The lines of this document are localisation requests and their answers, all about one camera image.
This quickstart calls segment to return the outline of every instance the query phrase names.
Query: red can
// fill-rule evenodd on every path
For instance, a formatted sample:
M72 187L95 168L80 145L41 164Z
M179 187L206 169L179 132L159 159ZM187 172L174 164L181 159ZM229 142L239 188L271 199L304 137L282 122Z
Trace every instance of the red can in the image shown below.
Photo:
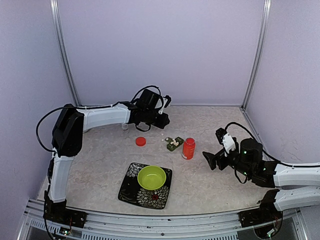
M182 157L184 159L192 159L194 157L196 142L193 138L188 137L183 143Z

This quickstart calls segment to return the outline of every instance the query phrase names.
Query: small green object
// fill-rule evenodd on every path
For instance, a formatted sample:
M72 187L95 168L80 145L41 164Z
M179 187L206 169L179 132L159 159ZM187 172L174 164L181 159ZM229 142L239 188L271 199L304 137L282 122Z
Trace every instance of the small green object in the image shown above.
M174 145L174 144L171 144L171 142L173 141L176 141L178 142L178 146ZM176 150L178 147L180 147L182 144L184 144L184 141L181 137L177 136L175 139L172 139L171 137L166 137L165 138L165 141L168 142L168 144L166 145L166 148L172 152L174 150Z
M161 188L166 182L165 171L159 166L145 166L138 173L138 183L147 190Z

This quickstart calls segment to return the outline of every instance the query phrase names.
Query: lavender wall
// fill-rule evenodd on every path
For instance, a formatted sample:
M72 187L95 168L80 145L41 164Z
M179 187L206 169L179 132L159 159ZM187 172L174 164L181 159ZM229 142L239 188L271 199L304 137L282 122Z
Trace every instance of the lavender wall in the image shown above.
M320 162L320 2L272 1L248 106L266 148L291 163ZM320 239L320 207L302 209L312 240Z
M36 140L36 124L71 96L50 1L1 0L0 33L0 238L12 240L50 160ZM41 128L47 146L53 124L50 118Z
M263 6L263 0L59 1L80 100L130 100L155 84L174 104L240 105Z

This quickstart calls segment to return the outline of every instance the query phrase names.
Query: table surface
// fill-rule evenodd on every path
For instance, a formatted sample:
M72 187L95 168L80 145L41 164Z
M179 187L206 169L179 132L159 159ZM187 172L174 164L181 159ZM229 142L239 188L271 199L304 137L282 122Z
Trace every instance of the table surface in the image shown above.
M229 122L249 128L238 107L170 106L165 109L170 124L165 129L152 127L141 132L133 125L124 133L121 125L91 129L83 134L81 152L72 163L67 184L67 206L107 213L133 215L191 215L218 213L258 206L269 188L251 182L241 184L234 170L212 171L202 151L217 153L222 146L215 132ZM248 134L237 126L228 132L238 142ZM136 145L136 138L146 138L146 145ZM170 152L166 137L194 138L196 148L191 160L182 158L182 146ZM130 163L158 165L172 169L173 177L166 206L149 209L118 200L118 192ZM39 193L47 189L45 180Z

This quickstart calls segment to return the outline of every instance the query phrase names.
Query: bowl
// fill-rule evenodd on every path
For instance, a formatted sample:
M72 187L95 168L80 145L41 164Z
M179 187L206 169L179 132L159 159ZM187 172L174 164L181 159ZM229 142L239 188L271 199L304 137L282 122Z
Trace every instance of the bowl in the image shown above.
M166 182L165 171L159 166L145 166L138 173L138 183L146 190L157 190Z

